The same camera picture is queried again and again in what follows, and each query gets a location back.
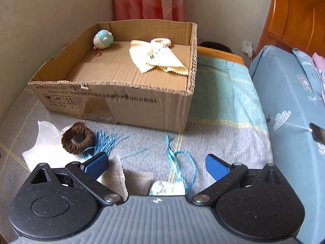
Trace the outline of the blue tassel string charm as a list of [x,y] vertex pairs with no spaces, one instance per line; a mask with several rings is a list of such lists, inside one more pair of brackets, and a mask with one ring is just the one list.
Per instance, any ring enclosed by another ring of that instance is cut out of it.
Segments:
[[[127,139],[123,135],[118,135],[116,133],[111,133],[107,135],[103,131],[98,131],[95,133],[95,141],[93,145],[88,145],[85,149],[81,150],[85,160],[94,158],[95,155],[101,152],[110,154],[112,149],[121,141]],[[197,178],[197,166],[193,157],[184,150],[172,150],[171,148],[171,137],[166,136],[166,160],[170,164],[170,168],[173,171],[176,181],[166,182],[166,181],[154,181],[152,185],[149,186],[148,194],[150,196],[178,196],[190,194],[190,191]],[[182,167],[179,158],[179,154],[183,154],[188,157],[192,170],[193,178],[191,182],[187,182],[182,175]]]

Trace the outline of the beige grey cloth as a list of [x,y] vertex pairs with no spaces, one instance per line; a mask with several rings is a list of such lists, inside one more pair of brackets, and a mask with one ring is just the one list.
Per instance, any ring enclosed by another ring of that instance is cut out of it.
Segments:
[[98,182],[119,194],[124,200],[128,196],[146,196],[154,183],[152,173],[124,169],[119,156],[109,159],[108,169],[97,179]]

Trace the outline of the brown braided hair scrunchie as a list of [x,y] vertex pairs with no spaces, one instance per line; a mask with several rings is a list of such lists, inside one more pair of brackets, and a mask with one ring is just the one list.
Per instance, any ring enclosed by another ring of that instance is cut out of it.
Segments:
[[95,135],[83,122],[77,122],[63,134],[61,142],[67,152],[81,154],[95,144]]

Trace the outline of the white paper tissue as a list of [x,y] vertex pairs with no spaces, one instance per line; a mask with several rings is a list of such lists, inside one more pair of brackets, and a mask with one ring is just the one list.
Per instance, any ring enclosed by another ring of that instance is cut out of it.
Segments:
[[47,121],[39,121],[38,126],[35,145],[22,153],[30,171],[43,162],[49,164],[51,168],[63,168],[72,161],[85,162],[83,154],[71,154],[63,148],[61,142],[63,133],[72,125],[66,126],[61,131]]

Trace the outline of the green grey checked mat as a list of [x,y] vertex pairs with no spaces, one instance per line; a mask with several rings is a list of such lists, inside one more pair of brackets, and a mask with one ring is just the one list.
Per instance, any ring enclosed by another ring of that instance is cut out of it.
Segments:
[[[6,241],[16,238],[8,208],[30,173],[22,153],[35,145],[39,121],[61,130],[76,119],[47,111],[31,89],[23,90],[9,110],[1,124],[1,234]],[[176,181],[166,160],[167,132],[95,121],[85,121],[85,125],[95,132],[127,137],[110,153],[110,158],[120,157],[124,169],[152,173],[154,181]],[[198,57],[186,129],[170,137],[172,150],[187,151],[196,163],[197,178],[190,196],[214,183],[205,168],[210,153],[253,169],[273,160],[264,113],[247,69],[217,58]],[[183,177],[191,182],[193,170],[188,157],[177,157]]]

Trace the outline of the black smartphone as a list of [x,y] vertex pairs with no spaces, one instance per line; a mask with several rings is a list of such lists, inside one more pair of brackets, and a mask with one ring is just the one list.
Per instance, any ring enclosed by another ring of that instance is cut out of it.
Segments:
[[313,139],[316,142],[325,145],[325,130],[323,128],[315,125],[314,123],[310,123],[310,128],[312,131],[311,133],[312,133]]

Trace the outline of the open cardboard box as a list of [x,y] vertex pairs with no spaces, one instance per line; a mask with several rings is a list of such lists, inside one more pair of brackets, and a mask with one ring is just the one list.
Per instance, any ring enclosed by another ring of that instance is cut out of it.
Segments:
[[[102,29],[114,41],[94,49]],[[129,54],[132,40],[171,40],[188,75],[159,68],[141,73]],[[197,71],[197,25],[156,19],[97,23],[47,60],[29,81],[49,111],[111,124],[170,132],[185,129]]]

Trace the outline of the blue floral pillow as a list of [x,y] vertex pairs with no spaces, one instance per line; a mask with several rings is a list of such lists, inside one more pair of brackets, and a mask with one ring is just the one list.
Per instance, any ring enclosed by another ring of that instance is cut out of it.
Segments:
[[273,161],[305,208],[298,239],[324,242],[324,145],[310,123],[324,128],[321,82],[312,56],[264,46],[250,75],[267,120]]

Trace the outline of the cream yellow cloth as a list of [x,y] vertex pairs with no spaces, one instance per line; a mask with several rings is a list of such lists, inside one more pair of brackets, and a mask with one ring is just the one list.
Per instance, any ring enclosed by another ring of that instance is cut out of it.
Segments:
[[188,75],[189,73],[170,47],[159,43],[132,40],[129,54],[141,73],[146,73],[155,67],[164,72],[173,72],[179,75]]

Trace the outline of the round blue white plush toy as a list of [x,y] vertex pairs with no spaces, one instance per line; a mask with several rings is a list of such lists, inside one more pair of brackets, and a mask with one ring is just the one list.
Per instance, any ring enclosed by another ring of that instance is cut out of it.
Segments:
[[100,30],[93,39],[94,49],[107,49],[114,41],[114,37],[108,30]]

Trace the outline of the pink floral quilt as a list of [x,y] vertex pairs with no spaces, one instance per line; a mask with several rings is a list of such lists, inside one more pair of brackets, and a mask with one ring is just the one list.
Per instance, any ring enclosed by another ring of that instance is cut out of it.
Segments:
[[315,64],[318,78],[321,82],[321,95],[323,103],[325,104],[325,59],[324,57],[318,55],[316,52],[312,55],[312,59]]

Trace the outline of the orange wooden headboard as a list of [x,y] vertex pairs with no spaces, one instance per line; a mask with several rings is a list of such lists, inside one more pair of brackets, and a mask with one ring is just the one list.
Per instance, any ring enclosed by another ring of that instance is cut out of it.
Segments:
[[324,56],[324,0],[272,0],[255,56],[266,45]]

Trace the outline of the pink patterned curtain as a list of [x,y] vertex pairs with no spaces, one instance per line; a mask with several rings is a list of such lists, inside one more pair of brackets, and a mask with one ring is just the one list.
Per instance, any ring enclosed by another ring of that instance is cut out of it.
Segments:
[[161,19],[184,22],[184,0],[114,0],[115,19]]

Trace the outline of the white wall socket charger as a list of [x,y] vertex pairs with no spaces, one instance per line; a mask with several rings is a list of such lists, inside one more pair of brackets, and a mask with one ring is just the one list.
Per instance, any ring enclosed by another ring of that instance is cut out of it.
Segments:
[[249,58],[253,56],[253,45],[253,42],[247,40],[244,40],[242,44],[242,52],[245,53]]

